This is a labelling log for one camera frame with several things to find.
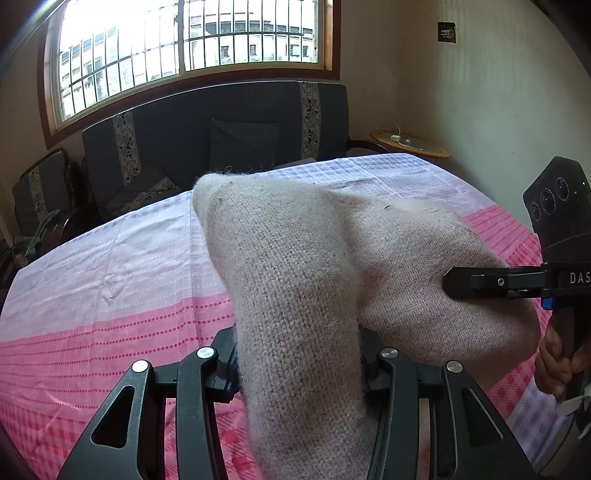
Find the person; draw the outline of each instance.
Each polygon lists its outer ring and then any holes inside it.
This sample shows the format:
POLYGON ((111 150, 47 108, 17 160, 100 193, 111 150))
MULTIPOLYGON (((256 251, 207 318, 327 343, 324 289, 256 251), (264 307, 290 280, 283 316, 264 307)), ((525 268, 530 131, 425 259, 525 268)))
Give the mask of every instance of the person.
POLYGON ((582 372, 591 366, 591 334, 581 348, 575 352, 572 360, 563 355, 563 341, 553 325, 551 318, 535 358, 535 384, 546 394, 558 399, 573 378, 573 374, 582 372))

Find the window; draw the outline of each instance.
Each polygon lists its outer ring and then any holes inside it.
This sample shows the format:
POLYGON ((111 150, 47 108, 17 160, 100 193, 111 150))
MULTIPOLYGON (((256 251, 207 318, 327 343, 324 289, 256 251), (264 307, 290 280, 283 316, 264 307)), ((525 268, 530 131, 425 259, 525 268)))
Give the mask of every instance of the window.
MULTIPOLYGON (((150 82, 213 78, 234 64, 262 61, 307 62, 328 72, 318 77, 333 78, 331 40, 328 57, 324 51, 324 23, 332 22, 324 15, 334 5, 340 0, 68 0, 48 26, 47 69, 40 64, 41 91, 51 96, 40 108, 53 108, 42 115, 46 141, 101 102, 119 102, 150 82)), ((264 69, 256 71, 264 78, 264 69)))

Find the human hand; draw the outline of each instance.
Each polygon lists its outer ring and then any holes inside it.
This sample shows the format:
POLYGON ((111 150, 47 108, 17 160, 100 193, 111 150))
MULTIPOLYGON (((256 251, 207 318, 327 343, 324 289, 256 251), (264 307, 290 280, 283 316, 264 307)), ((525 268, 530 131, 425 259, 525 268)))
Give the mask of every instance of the human hand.
POLYGON ((535 358, 535 384, 543 393, 552 394, 558 399, 573 378, 591 365, 591 335, 587 337, 572 360, 563 356, 563 341, 553 326, 552 319, 535 358))

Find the floral patterned stripe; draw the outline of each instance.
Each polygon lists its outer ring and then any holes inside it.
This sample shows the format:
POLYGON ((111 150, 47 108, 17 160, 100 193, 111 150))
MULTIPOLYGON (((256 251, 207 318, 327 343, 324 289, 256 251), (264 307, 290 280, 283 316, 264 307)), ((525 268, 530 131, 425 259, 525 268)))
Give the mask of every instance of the floral patterned stripe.
POLYGON ((301 157, 317 160, 320 149, 320 94, 317 83, 300 82, 301 157))
POLYGON ((117 141, 123 182, 127 185, 142 171, 138 147, 135 142, 134 117, 131 111, 115 115, 113 127, 115 128, 115 140, 117 141))
POLYGON ((164 192, 169 192, 170 190, 174 190, 177 186, 170 180, 168 177, 164 177, 160 180, 156 185, 150 188, 147 192, 138 193, 138 196, 134 198, 131 202, 126 203, 123 205, 121 209, 121 213, 131 212, 136 208, 140 207, 144 202, 153 199, 156 195, 160 195, 164 192))
POLYGON ((29 186, 31 188, 31 198, 35 206, 35 213, 37 220, 41 222, 47 216, 47 206, 45 205, 45 197, 43 196, 43 187, 41 186, 41 174, 39 167, 32 169, 27 175, 29 179, 29 186))

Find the plaid tablecloth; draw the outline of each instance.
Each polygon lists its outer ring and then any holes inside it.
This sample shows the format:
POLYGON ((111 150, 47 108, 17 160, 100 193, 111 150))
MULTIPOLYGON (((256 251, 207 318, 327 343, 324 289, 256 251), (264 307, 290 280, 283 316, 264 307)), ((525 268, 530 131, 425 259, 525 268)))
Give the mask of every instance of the plaid tablecloth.
MULTIPOLYGON (((539 264, 536 237, 473 187, 411 155, 345 158, 258 175, 383 198, 442 202, 509 265, 539 264)), ((539 310, 542 329, 548 321, 539 310)), ((0 420, 41 480, 65 458, 121 375, 137 359, 176 362, 233 323, 191 193, 129 213, 21 270, 0 317, 0 420)), ((533 458, 556 422, 552 397, 532 383, 533 359, 488 394, 533 458)), ((166 475, 178 477, 173 402, 166 475)), ((230 479, 258 479, 243 401, 216 406, 230 479)))

